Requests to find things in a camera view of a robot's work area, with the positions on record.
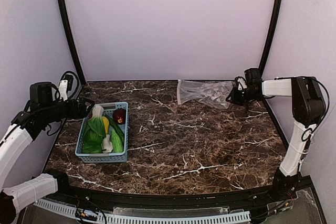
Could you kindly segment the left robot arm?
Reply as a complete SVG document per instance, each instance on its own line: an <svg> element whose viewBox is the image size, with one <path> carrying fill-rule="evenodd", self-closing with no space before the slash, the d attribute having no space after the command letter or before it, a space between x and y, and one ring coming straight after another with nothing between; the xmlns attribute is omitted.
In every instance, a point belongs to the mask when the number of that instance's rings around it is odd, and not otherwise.
<svg viewBox="0 0 336 224"><path fill-rule="evenodd" d="M63 119L84 119L95 103L86 98L67 97L67 81L57 87L51 82L30 86L30 99L11 121L1 139L1 185L22 152L48 125ZM12 223L22 209L69 186L68 177L50 170L13 187L1 186L1 223Z"/></svg>

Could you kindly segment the clear zip top bag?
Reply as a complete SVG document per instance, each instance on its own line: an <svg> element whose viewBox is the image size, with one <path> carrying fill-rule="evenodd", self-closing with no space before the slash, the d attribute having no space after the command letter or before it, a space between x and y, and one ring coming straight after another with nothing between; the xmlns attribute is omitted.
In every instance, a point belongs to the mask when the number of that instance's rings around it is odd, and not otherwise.
<svg viewBox="0 0 336 224"><path fill-rule="evenodd" d="M226 101L233 88L232 81L200 82L178 80L177 103L182 105L188 101L197 101L216 109L228 109Z"/></svg>

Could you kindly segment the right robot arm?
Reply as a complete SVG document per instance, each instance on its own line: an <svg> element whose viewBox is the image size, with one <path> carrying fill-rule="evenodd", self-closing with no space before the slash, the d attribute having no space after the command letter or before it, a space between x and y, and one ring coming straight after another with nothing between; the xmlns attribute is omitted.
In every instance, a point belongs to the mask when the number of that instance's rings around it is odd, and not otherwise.
<svg viewBox="0 0 336 224"><path fill-rule="evenodd" d="M298 76L262 80L259 75L236 77L227 102L244 105L251 100L290 97L293 132L286 154L277 168L268 195L273 200L285 199L295 190L301 164L307 155L312 137L324 120L330 98L325 86L315 77Z"/></svg>

